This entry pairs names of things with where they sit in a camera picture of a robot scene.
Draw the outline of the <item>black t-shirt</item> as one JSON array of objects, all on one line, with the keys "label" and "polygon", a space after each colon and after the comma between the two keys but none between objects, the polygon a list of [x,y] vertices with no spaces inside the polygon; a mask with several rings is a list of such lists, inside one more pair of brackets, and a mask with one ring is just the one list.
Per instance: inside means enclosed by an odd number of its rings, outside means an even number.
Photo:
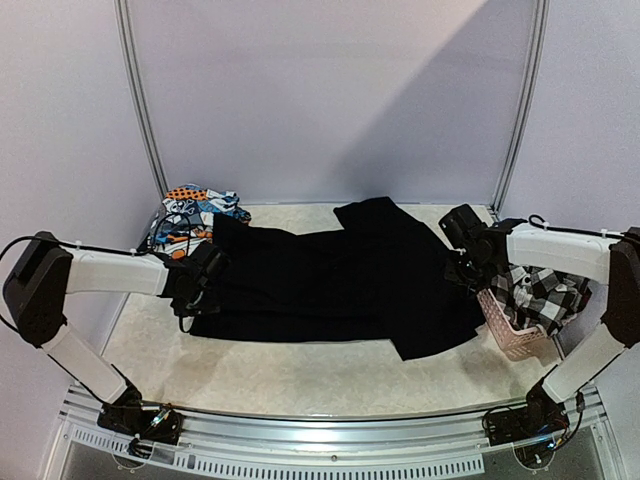
[{"label": "black t-shirt", "polygon": [[423,222],[379,197],[338,207],[339,228],[296,235],[217,215],[228,256],[219,308],[194,336],[268,343],[388,340],[403,360],[473,339],[478,302],[445,277],[448,248]]}]

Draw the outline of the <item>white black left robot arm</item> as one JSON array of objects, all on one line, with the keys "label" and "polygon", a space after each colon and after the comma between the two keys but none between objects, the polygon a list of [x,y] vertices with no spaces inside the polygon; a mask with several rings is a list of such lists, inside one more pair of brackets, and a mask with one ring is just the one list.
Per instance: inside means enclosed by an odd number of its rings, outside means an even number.
[{"label": "white black left robot arm", "polygon": [[66,301],[85,293],[139,294],[169,300],[179,320],[209,314],[218,308],[213,290],[228,256],[207,241],[174,259],[154,250],[63,242],[48,231],[18,237],[1,253],[19,244],[25,248],[2,287],[6,325],[109,405],[111,419],[126,433],[141,433],[149,415],[139,391],[71,325]]}]

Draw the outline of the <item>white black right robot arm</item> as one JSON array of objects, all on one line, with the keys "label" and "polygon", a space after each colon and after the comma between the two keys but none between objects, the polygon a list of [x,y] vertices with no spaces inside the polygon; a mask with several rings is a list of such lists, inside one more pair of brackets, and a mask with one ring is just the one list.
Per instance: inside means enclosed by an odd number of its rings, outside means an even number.
[{"label": "white black right robot arm", "polygon": [[452,246],[445,276],[476,294],[504,351],[548,338],[586,307],[593,284],[608,297],[595,329],[528,393],[517,427],[537,436],[571,398],[639,342],[639,231],[554,227],[538,215],[487,225],[467,205],[441,218]]}]

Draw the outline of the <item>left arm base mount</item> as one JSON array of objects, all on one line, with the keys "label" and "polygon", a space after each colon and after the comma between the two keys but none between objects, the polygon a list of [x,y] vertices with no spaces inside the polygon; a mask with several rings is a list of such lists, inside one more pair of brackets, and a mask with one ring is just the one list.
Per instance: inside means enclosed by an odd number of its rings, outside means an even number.
[{"label": "left arm base mount", "polygon": [[97,425],[140,440],[177,445],[184,419],[171,404],[147,402],[128,384],[116,400],[102,404]]}]

